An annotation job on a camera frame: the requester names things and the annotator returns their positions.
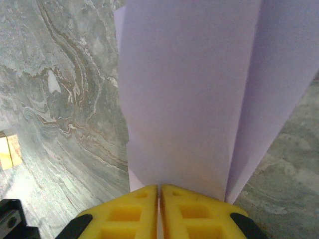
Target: marble surface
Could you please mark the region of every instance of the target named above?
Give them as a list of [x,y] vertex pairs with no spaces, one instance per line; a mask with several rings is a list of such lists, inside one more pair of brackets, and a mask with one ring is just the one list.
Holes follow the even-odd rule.
[[0,198],[55,237],[80,211],[129,192],[113,11],[120,1],[2,1],[0,130],[23,164],[0,170]]
[[[4,0],[0,130],[23,163],[0,170],[0,199],[54,238],[80,211],[129,191],[113,11],[121,0]],[[315,80],[236,205],[281,239],[319,236],[319,81]]]
[[319,238],[319,76],[235,204],[271,238]]

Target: white paper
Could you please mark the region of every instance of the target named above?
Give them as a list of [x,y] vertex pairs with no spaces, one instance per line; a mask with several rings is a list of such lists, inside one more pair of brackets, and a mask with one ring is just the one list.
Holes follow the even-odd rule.
[[319,65],[318,4],[260,3],[134,0],[115,12],[131,190],[236,199]]

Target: marble veining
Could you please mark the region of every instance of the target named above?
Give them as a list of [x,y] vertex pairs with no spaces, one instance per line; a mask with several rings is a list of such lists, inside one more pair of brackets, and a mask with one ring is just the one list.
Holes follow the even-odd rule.
[[0,195],[21,199],[43,238],[129,192],[113,21],[121,5],[1,4],[0,129],[18,135],[23,164],[0,171]]

